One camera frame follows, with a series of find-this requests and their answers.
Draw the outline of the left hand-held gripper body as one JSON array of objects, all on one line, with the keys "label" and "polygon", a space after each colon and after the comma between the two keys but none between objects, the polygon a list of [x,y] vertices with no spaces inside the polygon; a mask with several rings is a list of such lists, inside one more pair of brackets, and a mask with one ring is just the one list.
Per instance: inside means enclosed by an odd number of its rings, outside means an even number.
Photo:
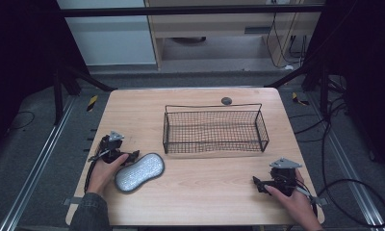
[{"label": "left hand-held gripper body", "polygon": [[115,161],[119,156],[123,155],[123,152],[119,150],[123,139],[124,137],[118,132],[111,131],[109,135],[101,139],[97,149],[97,157],[108,164]]}]

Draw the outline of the light wooden desk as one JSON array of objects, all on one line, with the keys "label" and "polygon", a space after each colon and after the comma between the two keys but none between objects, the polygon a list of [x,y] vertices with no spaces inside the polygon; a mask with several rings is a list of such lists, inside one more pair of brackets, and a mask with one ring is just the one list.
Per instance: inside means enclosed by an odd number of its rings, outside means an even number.
[{"label": "light wooden desk", "polygon": [[[325,0],[143,0],[147,7],[311,5]],[[321,14],[317,13],[224,13],[151,15],[148,17],[156,58],[161,59],[163,42],[169,38],[261,36],[272,63],[282,65],[290,38],[314,34]]]}]

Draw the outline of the black stand legs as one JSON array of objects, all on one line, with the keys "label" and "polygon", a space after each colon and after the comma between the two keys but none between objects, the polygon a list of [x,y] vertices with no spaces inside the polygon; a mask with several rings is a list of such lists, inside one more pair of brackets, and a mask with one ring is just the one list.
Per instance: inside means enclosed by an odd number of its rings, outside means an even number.
[{"label": "black stand legs", "polygon": [[59,65],[55,68],[53,74],[55,125],[60,123],[64,115],[62,87],[65,87],[69,95],[79,95],[81,93],[81,87],[76,81],[77,78],[84,80],[103,91],[116,90],[116,88],[97,81],[84,71],[80,71],[79,69],[68,65]]},{"label": "black stand legs", "polygon": [[324,116],[327,116],[329,112],[328,92],[330,89],[329,61],[327,58],[311,58],[298,69],[266,85],[266,88],[278,89],[300,75],[305,75],[302,83],[304,90],[312,90],[316,85],[320,85],[320,111]]}]

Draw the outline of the black frame crossbar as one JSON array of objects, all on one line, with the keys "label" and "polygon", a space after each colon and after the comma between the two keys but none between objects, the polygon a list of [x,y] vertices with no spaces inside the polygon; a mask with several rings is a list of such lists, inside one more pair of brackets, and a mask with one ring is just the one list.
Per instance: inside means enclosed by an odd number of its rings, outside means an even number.
[{"label": "black frame crossbar", "polygon": [[324,4],[311,5],[231,5],[231,6],[181,6],[148,8],[68,9],[59,10],[63,17],[184,15],[223,13],[317,13],[326,9]]}]

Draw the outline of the yellow black tape strip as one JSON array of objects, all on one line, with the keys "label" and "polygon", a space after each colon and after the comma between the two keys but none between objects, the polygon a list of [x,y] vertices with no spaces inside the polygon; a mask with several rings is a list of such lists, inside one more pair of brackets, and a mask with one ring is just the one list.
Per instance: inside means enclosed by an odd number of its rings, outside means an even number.
[{"label": "yellow black tape strip", "polygon": [[292,93],[292,100],[293,100],[293,102],[298,103],[298,104],[303,105],[303,106],[310,105],[310,103],[307,100],[300,100],[295,92]]},{"label": "yellow black tape strip", "polygon": [[94,107],[94,105],[95,105],[97,99],[98,99],[98,95],[93,95],[93,96],[90,98],[90,102],[89,102],[89,104],[88,104],[88,106],[87,106],[87,112],[91,112],[91,111],[92,111],[92,109],[93,109],[93,107]]}]

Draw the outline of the white cabinet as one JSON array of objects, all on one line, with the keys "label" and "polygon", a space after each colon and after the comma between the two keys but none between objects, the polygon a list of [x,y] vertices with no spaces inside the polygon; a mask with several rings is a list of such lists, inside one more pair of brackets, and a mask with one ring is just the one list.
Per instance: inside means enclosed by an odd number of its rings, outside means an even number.
[{"label": "white cabinet", "polygon": [[[62,10],[143,8],[143,0],[57,0]],[[146,16],[67,17],[87,66],[155,64]]]}]

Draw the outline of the black wire basket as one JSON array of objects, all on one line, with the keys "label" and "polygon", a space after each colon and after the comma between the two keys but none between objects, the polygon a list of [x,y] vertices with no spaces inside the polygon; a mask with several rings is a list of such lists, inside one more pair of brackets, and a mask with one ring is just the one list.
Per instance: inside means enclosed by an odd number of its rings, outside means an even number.
[{"label": "black wire basket", "polygon": [[166,154],[210,151],[264,152],[270,142],[261,103],[166,105]]}]

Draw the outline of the silver scouring pad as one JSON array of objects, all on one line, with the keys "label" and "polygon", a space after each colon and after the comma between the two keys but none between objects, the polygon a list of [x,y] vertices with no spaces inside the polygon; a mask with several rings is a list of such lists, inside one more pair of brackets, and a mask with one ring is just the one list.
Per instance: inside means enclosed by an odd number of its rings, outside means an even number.
[{"label": "silver scouring pad", "polygon": [[122,193],[132,193],[150,180],[160,177],[165,162],[157,153],[148,153],[115,175],[115,186]]}]

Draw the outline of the person's right hand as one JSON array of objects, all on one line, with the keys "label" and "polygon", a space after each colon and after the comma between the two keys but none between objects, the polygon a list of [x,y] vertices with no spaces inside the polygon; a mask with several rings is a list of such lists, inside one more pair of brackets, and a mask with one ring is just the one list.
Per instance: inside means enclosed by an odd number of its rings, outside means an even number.
[{"label": "person's right hand", "polygon": [[266,186],[266,190],[281,203],[290,217],[304,231],[322,231],[323,228],[316,217],[309,199],[299,191],[293,191],[287,196],[272,186]]}]

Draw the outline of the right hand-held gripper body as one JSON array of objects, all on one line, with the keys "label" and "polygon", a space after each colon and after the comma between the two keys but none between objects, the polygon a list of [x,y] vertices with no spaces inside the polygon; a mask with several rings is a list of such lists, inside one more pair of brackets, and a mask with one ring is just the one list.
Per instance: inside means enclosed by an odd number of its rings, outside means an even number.
[{"label": "right hand-held gripper body", "polygon": [[283,194],[291,196],[297,186],[295,170],[302,167],[302,164],[296,163],[286,158],[280,158],[270,165],[271,181],[267,185],[273,186]]}]

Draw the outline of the aluminium floor rail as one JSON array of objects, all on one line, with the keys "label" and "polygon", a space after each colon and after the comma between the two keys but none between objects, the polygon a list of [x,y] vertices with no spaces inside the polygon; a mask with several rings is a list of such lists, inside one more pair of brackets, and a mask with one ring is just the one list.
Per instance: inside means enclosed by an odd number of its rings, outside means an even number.
[{"label": "aluminium floor rail", "polygon": [[[372,199],[373,189],[370,185],[362,181],[361,177],[347,157],[344,148],[340,144],[338,136],[332,130],[332,109],[329,107],[328,115],[323,115],[320,111],[320,103],[318,102],[317,97],[310,95],[309,99],[318,119],[322,121],[321,126],[323,129],[323,135],[321,139],[321,176],[323,188],[321,189],[321,193],[325,193],[333,206],[338,209],[342,215],[355,223],[365,226],[371,231],[385,231],[385,218],[381,216],[380,211]],[[340,179],[335,179],[333,181],[328,181],[327,179],[327,147],[330,148],[331,154],[336,159],[337,165],[343,174]],[[340,201],[334,196],[334,187],[339,187],[341,184],[347,185],[350,189],[353,199],[362,214],[362,220],[359,220],[348,212],[345,206],[341,205]]]},{"label": "aluminium floor rail", "polygon": [[38,184],[51,154],[65,128],[65,125],[71,115],[72,108],[75,104],[76,96],[69,96],[66,99],[63,107],[63,115],[60,121],[53,126],[44,146],[42,147],[38,157],[27,176],[19,194],[13,202],[11,209],[7,212],[6,216],[0,224],[0,231],[14,231],[18,225],[20,218],[22,217],[26,206],[31,199],[31,196]]}]

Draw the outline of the black curtain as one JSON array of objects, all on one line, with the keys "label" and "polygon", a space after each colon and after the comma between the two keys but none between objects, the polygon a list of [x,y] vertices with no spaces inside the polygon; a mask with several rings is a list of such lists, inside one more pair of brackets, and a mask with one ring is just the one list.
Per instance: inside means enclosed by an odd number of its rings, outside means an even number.
[{"label": "black curtain", "polygon": [[385,0],[325,0],[308,61],[346,78],[346,99],[385,164]]},{"label": "black curtain", "polygon": [[53,66],[40,36],[64,64],[89,72],[65,19],[34,13],[59,7],[57,0],[0,0],[0,141],[22,100],[53,85]]}]

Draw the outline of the person's left hand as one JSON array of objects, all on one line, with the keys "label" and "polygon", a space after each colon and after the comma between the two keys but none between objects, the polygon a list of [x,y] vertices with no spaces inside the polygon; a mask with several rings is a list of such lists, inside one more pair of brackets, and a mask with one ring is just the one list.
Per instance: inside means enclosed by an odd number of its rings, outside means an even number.
[{"label": "person's left hand", "polygon": [[128,159],[128,154],[119,156],[115,161],[107,164],[103,160],[95,163],[86,193],[103,195],[106,186],[113,180],[121,165]]}]

